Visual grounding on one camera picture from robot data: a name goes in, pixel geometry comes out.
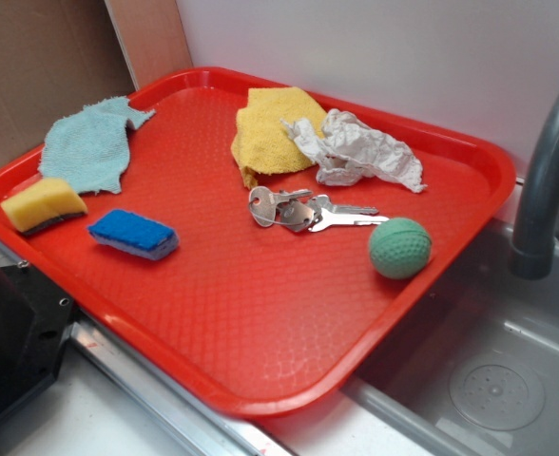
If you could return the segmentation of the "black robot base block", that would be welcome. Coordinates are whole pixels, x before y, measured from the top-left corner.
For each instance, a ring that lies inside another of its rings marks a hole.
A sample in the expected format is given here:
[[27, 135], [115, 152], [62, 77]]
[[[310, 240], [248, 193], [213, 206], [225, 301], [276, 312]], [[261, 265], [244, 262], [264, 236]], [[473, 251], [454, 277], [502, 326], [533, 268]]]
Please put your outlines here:
[[52, 385], [74, 299], [35, 266], [0, 266], [0, 423]]

